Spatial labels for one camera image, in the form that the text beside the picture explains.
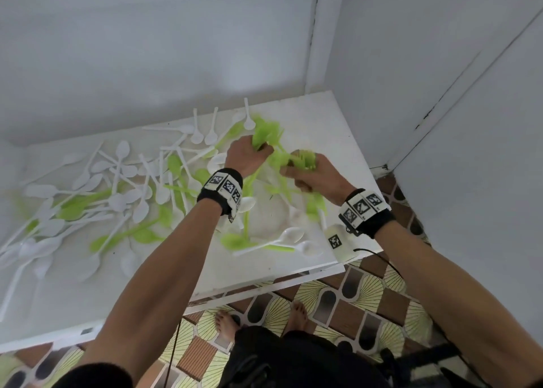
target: person's left arm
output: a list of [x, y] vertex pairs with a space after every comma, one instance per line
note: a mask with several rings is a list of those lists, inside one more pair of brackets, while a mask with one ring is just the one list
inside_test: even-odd
[[[270, 146], [255, 151], [251, 136], [242, 137], [230, 146], [225, 167], [245, 178], [272, 152]], [[78, 366], [118, 365], [137, 384], [162, 354], [185, 312], [221, 212], [212, 199], [192, 208], [128, 282]]]

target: patterned floor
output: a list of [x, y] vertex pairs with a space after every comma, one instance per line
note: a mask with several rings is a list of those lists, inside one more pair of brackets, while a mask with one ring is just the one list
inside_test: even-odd
[[[386, 176], [377, 182], [397, 220], [427, 241], [394, 177]], [[341, 274], [184, 317], [174, 352], [175, 366], [166, 386], [216, 387], [231, 348], [214, 329], [214, 315], [219, 309], [229, 311], [241, 324], [262, 325], [281, 335], [294, 299], [307, 308], [308, 332], [370, 361], [380, 362], [378, 352], [385, 347], [400, 356], [443, 342], [424, 308], [409, 295], [403, 279], [388, 263], [373, 255], [347, 265], [346, 272]], [[164, 386], [173, 340], [172, 337], [137, 388]], [[56, 352], [51, 352], [50, 346], [39, 346], [0, 355], [0, 386], [49, 388], [77, 363], [86, 346]], [[446, 360], [439, 366], [476, 381], [459, 358]], [[439, 373], [438, 366], [429, 365], [414, 370], [413, 378]]]

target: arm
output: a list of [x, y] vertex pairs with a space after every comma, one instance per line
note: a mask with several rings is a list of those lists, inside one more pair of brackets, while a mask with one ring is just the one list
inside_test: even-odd
[[[318, 191], [337, 206], [355, 190], [321, 154], [315, 171], [288, 166], [281, 173], [294, 178], [302, 190]], [[375, 240], [412, 295], [491, 384], [527, 387], [543, 378], [541, 347], [467, 272], [395, 221], [381, 227]]]
[[[245, 178], [273, 149], [255, 152], [251, 137], [230, 146], [225, 167]], [[166, 348], [196, 287], [221, 206], [202, 199], [137, 270], [78, 365], [111, 363], [134, 385]]]

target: person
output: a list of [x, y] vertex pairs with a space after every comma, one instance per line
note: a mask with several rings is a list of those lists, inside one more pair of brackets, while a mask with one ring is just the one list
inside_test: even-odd
[[[238, 180], [246, 178], [272, 152], [267, 145], [255, 151], [251, 137], [241, 137], [228, 149], [225, 172]], [[355, 191], [321, 154], [313, 171], [286, 166], [281, 173], [303, 191], [319, 192], [337, 206]], [[162, 354], [185, 312], [222, 213], [220, 200], [200, 194], [128, 282], [96, 340], [55, 388], [137, 384]], [[543, 350], [489, 291], [396, 221], [387, 220], [375, 229], [371, 236], [399, 270], [410, 294], [486, 381], [494, 387], [541, 386]], [[240, 329], [220, 312], [216, 327], [234, 342], [220, 386], [243, 386], [240, 375], [245, 381], [251, 375], [256, 378], [247, 386], [388, 386], [361, 357], [306, 334], [306, 321], [303, 305], [293, 303], [279, 338], [262, 327]]]

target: bare foot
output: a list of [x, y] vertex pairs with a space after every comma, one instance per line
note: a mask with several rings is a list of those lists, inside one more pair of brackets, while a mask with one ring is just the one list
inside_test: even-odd
[[215, 329], [228, 342], [234, 342], [237, 330], [240, 326], [226, 311], [219, 311], [215, 314]]
[[302, 302], [294, 301], [292, 308], [290, 309], [290, 316], [288, 317], [288, 323], [283, 331], [285, 335], [289, 331], [303, 331], [307, 324], [307, 311]]

